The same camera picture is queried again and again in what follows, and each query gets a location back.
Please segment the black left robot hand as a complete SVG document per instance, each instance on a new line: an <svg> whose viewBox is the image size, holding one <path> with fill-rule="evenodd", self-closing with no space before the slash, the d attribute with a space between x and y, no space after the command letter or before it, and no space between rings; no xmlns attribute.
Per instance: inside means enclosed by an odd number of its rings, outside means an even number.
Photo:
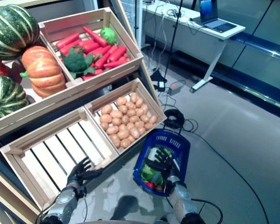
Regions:
<svg viewBox="0 0 280 224"><path fill-rule="evenodd" d="M84 181L91 181L99 177L104 171L103 168L90 170L91 167L91 160L86 156L72 169L67 178L66 186L77 188L78 186L82 186Z"/></svg>

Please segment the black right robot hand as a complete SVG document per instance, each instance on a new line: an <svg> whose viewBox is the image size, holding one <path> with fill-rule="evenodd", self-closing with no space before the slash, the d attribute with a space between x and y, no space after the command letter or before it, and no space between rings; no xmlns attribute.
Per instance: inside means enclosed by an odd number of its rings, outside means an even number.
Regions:
<svg viewBox="0 0 280 224"><path fill-rule="evenodd" d="M156 148L153 157L147 157L145 163L153 170L160 172L164 181L171 175L179 175L179 167L177 166L175 159L164 149Z"/></svg>

